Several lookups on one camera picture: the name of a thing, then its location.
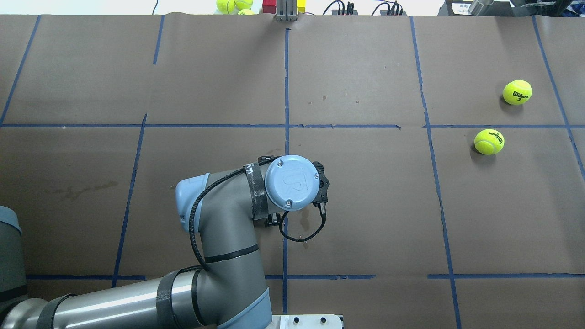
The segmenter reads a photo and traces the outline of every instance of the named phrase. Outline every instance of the red block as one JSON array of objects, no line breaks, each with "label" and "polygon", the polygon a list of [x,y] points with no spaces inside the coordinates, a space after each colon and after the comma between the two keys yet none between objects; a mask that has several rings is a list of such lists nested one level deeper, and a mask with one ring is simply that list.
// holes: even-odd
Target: red block
[{"label": "red block", "polygon": [[263,13],[276,13],[276,0],[263,0],[262,12]]}]

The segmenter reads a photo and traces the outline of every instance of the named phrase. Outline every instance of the stain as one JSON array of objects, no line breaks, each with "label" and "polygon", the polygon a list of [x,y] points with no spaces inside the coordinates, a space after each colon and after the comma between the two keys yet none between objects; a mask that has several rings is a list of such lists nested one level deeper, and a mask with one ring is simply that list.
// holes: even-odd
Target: stain
[{"label": "stain", "polygon": [[96,191],[103,190],[103,189],[107,189],[108,187],[114,187],[116,185],[118,185],[118,182],[111,180],[111,181],[105,183],[104,185],[96,185],[96,186],[94,186],[94,190],[96,190]]},{"label": "stain", "polygon": [[77,200],[77,198],[79,198],[80,195],[82,195],[83,193],[85,193],[87,191],[91,191],[91,187],[89,187],[89,186],[84,187],[83,189],[81,189],[79,191],[74,191],[73,186],[69,186],[66,190],[62,190],[62,189],[44,190],[44,192],[46,194],[63,194],[63,196],[61,197],[61,201],[69,199],[72,202]]},{"label": "stain", "polygon": [[311,228],[311,224],[309,223],[309,215],[310,215],[309,209],[303,208],[303,210],[301,210],[300,223],[305,232],[309,231],[309,229]]},{"label": "stain", "polygon": [[45,189],[43,190],[43,192],[45,194],[62,194],[61,196],[61,201],[64,200],[70,200],[71,202],[77,200],[79,198],[80,195],[84,194],[85,192],[91,191],[91,190],[95,190],[95,191],[99,191],[99,190],[103,190],[103,189],[108,189],[110,187],[114,187],[117,186],[119,183],[117,181],[109,181],[105,184],[102,185],[94,185],[93,188],[91,186],[86,186],[81,190],[74,190],[73,186],[68,186],[66,190],[63,189]]}]

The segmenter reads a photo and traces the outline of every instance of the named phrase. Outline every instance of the blue tape line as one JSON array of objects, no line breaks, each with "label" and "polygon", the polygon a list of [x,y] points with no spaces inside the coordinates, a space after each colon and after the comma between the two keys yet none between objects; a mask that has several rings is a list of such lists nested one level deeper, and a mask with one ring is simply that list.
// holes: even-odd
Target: blue tape line
[{"label": "blue tape line", "polygon": [[402,129],[398,125],[298,125],[295,128],[397,128]]},{"label": "blue tape line", "polygon": [[278,274],[270,274],[270,275],[264,275],[264,278],[266,280],[282,280],[283,276],[278,275]]},{"label": "blue tape line", "polygon": [[14,81],[12,82],[12,88],[10,88],[10,93],[8,94],[8,98],[6,99],[6,104],[4,105],[4,111],[2,111],[2,116],[0,116],[0,126],[4,123],[4,119],[6,118],[6,114],[8,113],[8,108],[10,107],[10,101],[12,101],[12,96],[14,95],[14,91],[16,90],[16,84],[18,83],[18,79],[20,78],[20,73],[22,72],[22,67],[25,65],[26,56],[28,56],[30,51],[30,45],[33,44],[33,39],[35,38],[35,34],[37,28],[39,27],[40,23],[40,15],[37,16],[37,20],[35,22],[35,26],[33,27],[33,32],[30,34],[29,43],[26,45],[25,53],[22,55],[22,60],[20,61],[20,65],[18,66],[18,70],[16,71],[16,76],[14,77]]},{"label": "blue tape line", "polygon": [[163,36],[163,25],[164,15],[160,17],[159,37],[156,39],[156,49],[154,50],[154,59],[152,61],[153,65],[156,65],[156,61],[159,59],[160,38]]},{"label": "blue tape line", "polygon": [[[27,280],[112,280],[112,275],[53,275],[31,274],[26,275]],[[119,275],[118,280],[146,280],[144,275]]]},{"label": "blue tape line", "polygon": [[130,213],[130,201],[134,192],[134,182],[136,181],[136,172],[138,170],[138,161],[140,160],[140,150],[142,149],[142,139],[144,138],[144,129],[146,126],[146,117],[142,119],[142,128],[138,137],[138,146],[136,147],[136,157],[134,158],[134,168],[132,169],[132,178],[130,179],[130,188],[128,189],[128,200],[126,201],[126,211],[124,212],[124,221],[122,222],[122,232],[120,233],[120,243],[118,244],[118,254],[116,256],[116,265],[113,270],[112,288],[116,287],[118,273],[120,271],[120,260],[122,259],[122,249],[124,248],[124,238],[126,236],[126,227],[128,226],[128,214]]},{"label": "blue tape line", "polygon": [[[288,102],[288,34],[284,31],[284,154],[290,154],[290,103]],[[284,219],[284,233],[288,235],[288,216]],[[288,314],[288,240],[283,238],[283,314]]]},{"label": "blue tape line", "polygon": [[148,124],[147,128],[286,128],[286,125],[279,124]]},{"label": "blue tape line", "polygon": [[140,128],[139,124],[6,124],[6,128]]},{"label": "blue tape line", "polygon": [[414,19],[410,16],[410,27],[412,32],[412,44],[414,45],[414,55],[417,61],[417,72],[418,72],[418,83],[421,89],[421,100],[422,106],[425,109],[425,123],[426,123],[426,134],[429,139],[429,150],[431,152],[431,162],[433,166],[433,174],[435,175],[435,188],[437,197],[439,198],[439,206],[441,208],[441,223],[443,225],[443,241],[445,243],[445,254],[447,256],[447,266],[449,268],[449,280],[451,283],[451,295],[453,297],[453,308],[455,310],[455,322],[457,329],[461,329],[461,316],[459,314],[459,302],[457,300],[457,289],[455,287],[455,278],[453,277],[453,262],[451,260],[451,250],[449,247],[449,236],[447,234],[447,223],[445,221],[445,210],[443,209],[443,197],[441,196],[441,185],[439,184],[439,172],[437,171],[437,164],[435,158],[435,149],[433,148],[433,140],[431,135],[431,123],[429,119],[429,111],[426,106],[425,94],[422,91],[422,71],[421,62],[418,55],[417,36],[414,28]]},{"label": "blue tape line", "polygon": [[[455,274],[455,279],[585,279],[581,273],[483,273],[483,274]],[[429,274],[431,280],[449,279],[447,274]]]},{"label": "blue tape line", "polygon": [[536,40],[538,41],[538,46],[541,49],[542,59],[545,62],[546,71],[549,74],[550,83],[552,84],[552,89],[555,92],[556,102],[559,104],[560,114],[563,116],[563,120],[565,122],[565,127],[567,128],[567,133],[569,134],[569,139],[571,140],[571,145],[573,146],[573,152],[575,153],[575,157],[577,158],[577,164],[579,165],[579,170],[581,171],[581,178],[585,180],[585,169],[583,168],[583,161],[581,161],[581,156],[579,155],[579,150],[577,149],[577,144],[575,144],[575,138],[573,137],[573,132],[569,126],[569,120],[567,119],[567,113],[565,113],[565,108],[563,106],[563,102],[560,100],[559,90],[556,87],[555,78],[552,75],[550,70],[550,65],[548,63],[548,59],[546,58],[545,48],[542,46],[541,41],[541,34],[538,31],[538,24],[536,23],[536,16],[532,17],[532,25],[534,26],[534,32],[536,33]]},{"label": "blue tape line", "polygon": [[375,277],[375,274],[288,275],[289,280],[371,280]]},{"label": "blue tape line", "polygon": [[522,129],[565,129],[565,125],[429,125],[431,128],[522,128]]}]

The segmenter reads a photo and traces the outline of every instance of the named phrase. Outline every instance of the grid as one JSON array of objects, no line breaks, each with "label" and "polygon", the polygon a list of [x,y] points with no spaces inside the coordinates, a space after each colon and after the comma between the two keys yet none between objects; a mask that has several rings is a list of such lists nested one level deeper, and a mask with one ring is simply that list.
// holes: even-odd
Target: grid
[{"label": "grid", "polygon": [[[159,58],[159,47],[161,42],[162,33],[163,33],[163,25],[164,25],[164,17],[161,16],[160,19],[160,27],[159,27],[159,34],[157,37],[156,49],[154,52],[153,64],[156,65],[158,58]],[[140,129],[139,139],[137,142],[136,147],[136,156],[135,161],[133,164],[132,175],[130,178],[130,187],[128,191],[128,199],[126,202],[126,210],[125,215],[123,218],[122,229],[120,234],[119,246],[118,246],[118,253],[116,256],[116,263],[113,270],[113,274],[109,275],[86,275],[86,276],[74,276],[74,275],[29,275],[27,276],[28,279],[43,279],[43,280],[111,280],[112,287],[115,287],[117,281],[119,280],[145,280],[146,276],[143,275],[120,275],[119,274],[119,267],[120,261],[122,257],[123,245],[126,235],[126,228],[128,225],[128,216],[132,201],[132,194],[134,189],[134,183],[136,180],[136,175],[139,166],[140,160],[140,153],[142,149],[142,142],[144,137],[144,132],[147,128],[266,128],[266,129],[283,129],[285,133],[285,154],[289,154],[290,152],[290,129],[305,129],[305,128],[331,128],[331,129],[401,129],[398,125],[392,124],[362,124],[362,125],[355,125],[355,124],[338,124],[338,125],[328,125],[328,124],[312,124],[312,125],[300,125],[300,124],[290,124],[290,105],[289,105],[289,66],[288,66],[288,57],[289,57],[289,37],[291,33],[291,29],[285,30],[285,49],[284,49],[284,69],[285,69],[285,80],[284,80],[284,115],[285,115],[285,124],[148,124],[147,123],[147,115],[144,116],[141,124],[4,124],[4,119],[9,111],[9,106],[11,103],[11,99],[13,93],[17,87],[18,79],[22,72],[23,66],[25,65],[25,61],[27,55],[29,53],[31,44],[33,43],[33,39],[35,38],[35,33],[37,28],[39,27],[39,23],[41,22],[41,16],[37,17],[35,26],[31,32],[29,42],[27,44],[25,53],[23,54],[22,61],[16,73],[14,82],[12,84],[11,91],[9,96],[6,100],[6,104],[4,107],[4,111],[0,118],[0,128],[136,128]],[[443,198],[441,193],[441,184],[439,180],[439,170],[435,156],[435,150],[433,147],[433,139],[432,139],[432,132],[434,129],[461,129],[461,128],[473,128],[473,129],[481,129],[481,128],[522,128],[522,129],[566,129],[567,135],[569,137],[570,143],[572,145],[572,149],[574,151],[575,159],[579,166],[579,170],[581,173],[581,177],[585,180],[585,170],[583,168],[583,162],[580,157],[579,150],[574,140],[572,129],[583,129],[585,125],[571,125],[567,119],[567,115],[565,113],[565,109],[563,107],[562,101],[559,96],[558,88],[555,83],[555,79],[551,72],[548,59],[542,45],[540,32],[538,29],[538,25],[536,22],[536,18],[532,17],[532,23],[534,26],[534,31],[536,34],[536,39],[538,40],[538,45],[541,51],[543,63],[546,67],[546,71],[549,75],[550,83],[555,93],[556,102],[559,107],[559,111],[564,121],[564,125],[433,125],[431,124],[431,120],[429,118],[429,109],[427,107],[425,94],[423,91],[423,78],[422,78],[422,69],[421,63],[419,59],[418,53],[418,45],[417,45],[417,35],[415,30],[415,22],[412,17],[410,17],[410,25],[411,25],[411,32],[412,32],[412,42],[414,47],[414,54],[416,60],[416,67],[418,72],[418,81],[420,86],[420,96],[422,101],[422,106],[424,107],[424,115],[425,115],[425,125],[422,127],[426,130],[427,137],[428,137],[428,147],[429,153],[431,157],[431,163],[433,168],[433,175],[435,180],[435,188],[436,193],[438,196],[439,206],[441,209],[441,221],[443,227],[443,243],[445,245],[445,253],[446,253],[446,261],[448,266],[448,274],[429,274],[428,279],[430,280],[449,280],[452,300],[453,300],[453,311],[455,314],[456,326],[457,328],[462,327],[461,316],[459,311],[459,302],[457,298],[457,289],[456,289],[456,282],[457,280],[464,280],[464,279],[509,279],[509,278],[524,278],[524,279],[536,279],[536,278],[551,278],[551,279],[563,279],[563,278],[584,278],[585,274],[582,273],[484,273],[484,274],[464,274],[464,273],[455,273],[453,269],[453,261],[451,258],[451,251],[449,245],[449,236],[448,236],[448,225],[446,218],[445,211],[443,209]],[[375,278],[376,275],[339,275],[339,274],[331,274],[331,275],[290,275],[288,274],[288,243],[287,240],[283,240],[283,274],[282,275],[267,275],[266,279],[268,280],[282,280],[283,284],[283,313],[288,313],[288,281],[289,280],[338,280],[338,279],[355,279],[355,280],[369,280]]]}]

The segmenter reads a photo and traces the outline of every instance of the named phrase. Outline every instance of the white label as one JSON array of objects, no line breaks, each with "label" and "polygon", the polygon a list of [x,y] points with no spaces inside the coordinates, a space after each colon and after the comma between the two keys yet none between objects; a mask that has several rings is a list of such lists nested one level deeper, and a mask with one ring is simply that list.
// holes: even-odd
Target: white label
[{"label": "white label", "polygon": [[451,4],[453,8],[453,13],[455,15],[471,15],[469,13],[469,7],[471,4]]}]

